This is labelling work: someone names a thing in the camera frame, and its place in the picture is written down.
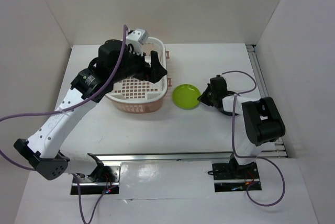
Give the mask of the aluminium side rail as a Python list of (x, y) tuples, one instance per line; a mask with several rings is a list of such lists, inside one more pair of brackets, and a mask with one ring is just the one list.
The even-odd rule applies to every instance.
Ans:
[[(262, 97), (268, 97), (269, 93), (267, 91), (260, 64), (255, 53), (255, 46), (252, 44), (246, 44), (245, 46), (249, 55), (259, 92)], [(279, 138), (278, 140), (273, 142), (272, 148), (270, 148), (269, 146), (268, 148), (264, 149), (261, 156), (266, 158), (286, 158), (287, 153), (282, 138)]]

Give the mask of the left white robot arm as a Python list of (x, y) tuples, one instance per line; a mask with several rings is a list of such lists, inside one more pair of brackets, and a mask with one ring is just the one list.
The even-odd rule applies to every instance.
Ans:
[(115, 83), (133, 77), (155, 84), (167, 75), (165, 56), (150, 51), (145, 61), (141, 43), (108, 40), (98, 49), (98, 56), (71, 82), (64, 101), (51, 113), (46, 123), (28, 139), (18, 139), (14, 148), (47, 180), (65, 172), (70, 159), (60, 147), (80, 120), (110, 93)]

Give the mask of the black plate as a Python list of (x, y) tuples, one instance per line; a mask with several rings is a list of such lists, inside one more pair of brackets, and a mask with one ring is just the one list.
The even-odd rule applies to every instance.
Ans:
[[(235, 96), (235, 92), (230, 92), (228, 96), (222, 99), (222, 105), (224, 108), (224, 113), (227, 116), (232, 116), (232, 110), (233, 110), (233, 99)], [(241, 115), (242, 111), (238, 103), (236, 103), (236, 108), (235, 108), (235, 114), (236, 115)]]

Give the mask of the lime green plate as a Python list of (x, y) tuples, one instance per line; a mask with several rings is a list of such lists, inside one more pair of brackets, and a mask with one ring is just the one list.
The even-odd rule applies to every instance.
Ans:
[(198, 106), (200, 91), (191, 84), (178, 85), (172, 92), (173, 103), (181, 109), (194, 109)]

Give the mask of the aluminium front rail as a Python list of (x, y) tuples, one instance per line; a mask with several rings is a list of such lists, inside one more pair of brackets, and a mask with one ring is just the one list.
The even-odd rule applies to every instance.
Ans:
[(115, 154), (98, 155), (88, 153), (91, 160), (103, 163), (113, 162), (165, 162), (165, 161), (224, 161), (229, 160), (232, 152), (194, 152), (194, 153), (157, 153), (157, 154)]

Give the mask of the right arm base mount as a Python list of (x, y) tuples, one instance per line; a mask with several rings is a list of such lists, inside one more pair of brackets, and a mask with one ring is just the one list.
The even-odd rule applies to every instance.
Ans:
[(258, 167), (255, 162), (238, 166), (230, 163), (214, 163), (207, 172), (213, 177), (214, 189), (219, 192), (242, 192), (249, 186), (250, 191), (261, 191), (262, 186)]

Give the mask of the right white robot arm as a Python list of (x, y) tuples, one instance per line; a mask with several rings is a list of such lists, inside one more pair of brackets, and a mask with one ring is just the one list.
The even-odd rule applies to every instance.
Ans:
[(258, 156), (264, 146), (275, 142), (285, 135), (286, 129), (275, 101), (271, 97), (247, 98), (228, 90), (226, 80), (217, 75), (210, 79), (205, 91), (198, 101), (226, 116), (240, 118), (242, 124), (235, 124), (235, 130), (241, 128), (244, 132), (234, 137), (235, 151), (232, 154), (228, 171), (234, 178), (240, 178), (252, 167), (252, 156)]

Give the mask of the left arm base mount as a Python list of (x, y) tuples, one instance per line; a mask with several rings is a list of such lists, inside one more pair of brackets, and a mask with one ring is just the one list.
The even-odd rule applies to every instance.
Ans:
[(119, 182), (121, 174), (121, 163), (104, 163), (98, 156), (88, 153), (89, 168), (88, 174), (76, 173), (72, 180), (70, 195), (78, 195), (76, 178), (82, 195), (100, 195), (105, 192), (107, 195), (119, 194)]

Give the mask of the white pink dish rack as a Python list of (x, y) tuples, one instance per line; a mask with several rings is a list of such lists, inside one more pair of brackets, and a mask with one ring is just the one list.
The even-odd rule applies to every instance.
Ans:
[[(149, 37), (143, 46), (143, 51), (147, 54), (145, 61), (148, 63), (151, 62), (150, 52), (156, 51), (160, 64), (165, 69), (167, 68), (166, 60), (169, 58), (169, 53), (161, 40)], [(171, 82), (167, 76), (164, 76), (155, 84), (129, 77), (115, 83), (112, 92), (106, 94), (105, 97), (123, 112), (146, 114), (161, 108), (170, 86)]]

